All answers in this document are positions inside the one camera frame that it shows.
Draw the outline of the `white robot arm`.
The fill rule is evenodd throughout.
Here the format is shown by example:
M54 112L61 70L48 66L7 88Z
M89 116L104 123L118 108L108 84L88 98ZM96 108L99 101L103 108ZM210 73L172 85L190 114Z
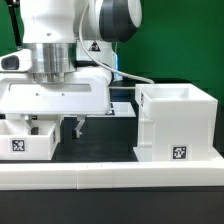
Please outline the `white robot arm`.
M126 42L141 24L139 0L20 0L24 48L0 57L0 113L30 134L33 115L108 112L110 68L90 58L79 70L71 49L86 40Z

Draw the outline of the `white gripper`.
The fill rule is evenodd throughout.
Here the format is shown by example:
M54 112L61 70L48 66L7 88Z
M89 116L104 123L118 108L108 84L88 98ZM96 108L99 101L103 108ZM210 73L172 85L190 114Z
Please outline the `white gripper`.
M25 114L21 120L29 135L38 128L30 115L78 115L73 137L82 135L85 115L104 115L110 109L112 75L102 68L79 68L59 84L41 84L28 74L2 74L0 113Z

